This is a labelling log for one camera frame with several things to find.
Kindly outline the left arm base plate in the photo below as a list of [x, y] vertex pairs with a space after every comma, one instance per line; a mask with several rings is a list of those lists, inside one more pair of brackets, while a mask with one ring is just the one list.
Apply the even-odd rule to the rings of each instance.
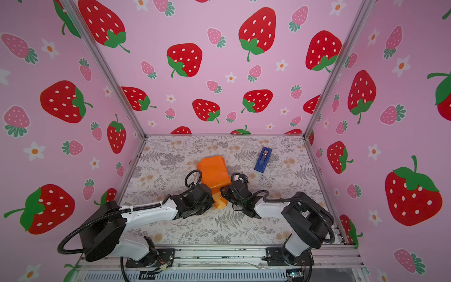
[[149, 254], [145, 255], [139, 261], [132, 260], [131, 258], [127, 259], [125, 266], [127, 268], [142, 268], [142, 267], [150, 267], [150, 268], [158, 268], [161, 266], [171, 267], [174, 258], [175, 258], [176, 249], [156, 249], [151, 250]]

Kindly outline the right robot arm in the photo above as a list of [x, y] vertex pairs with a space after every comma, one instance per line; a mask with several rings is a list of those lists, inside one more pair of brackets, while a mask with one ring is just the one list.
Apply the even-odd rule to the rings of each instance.
[[333, 216], [307, 194], [297, 192], [289, 198], [271, 199], [268, 190], [252, 193], [248, 184], [248, 179], [240, 175], [220, 189], [221, 196], [248, 217], [284, 219], [290, 225], [292, 234], [281, 249], [287, 263], [294, 264], [306, 251], [335, 242]]

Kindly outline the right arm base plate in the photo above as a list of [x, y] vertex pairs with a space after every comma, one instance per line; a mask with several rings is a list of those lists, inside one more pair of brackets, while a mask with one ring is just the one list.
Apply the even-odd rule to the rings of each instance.
[[268, 247], [262, 260], [269, 266], [313, 266], [311, 250], [303, 251], [299, 256], [292, 255], [282, 247]]

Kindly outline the orange wrapping paper sheet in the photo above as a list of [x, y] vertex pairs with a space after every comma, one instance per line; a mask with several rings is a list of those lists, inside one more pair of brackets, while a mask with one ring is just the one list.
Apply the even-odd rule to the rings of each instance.
[[227, 206], [227, 200], [222, 196], [221, 188], [231, 184], [224, 158], [214, 156], [202, 159], [197, 164], [197, 169], [202, 172], [202, 183], [212, 191], [216, 209], [224, 209]]

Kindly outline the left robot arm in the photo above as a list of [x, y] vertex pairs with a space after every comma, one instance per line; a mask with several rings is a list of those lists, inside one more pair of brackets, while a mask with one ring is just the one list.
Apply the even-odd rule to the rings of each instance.
[[129, 258], [142, 266], [150, 266], [159, 261], [159, 251], [149, 237], [130, 236], [130, 230], [155, 222], [199, 216], [213, 204], [212, 191], [203, 183], [194, 184], [180, 195], [168, 196], [164, 201], [153, 204], [120, 207], [115, 201], [107, 203], [85, 223], [114, 212], [120, 214], [102, 219], [80, 231], [85, 260], [95, 262], [116, 256]]

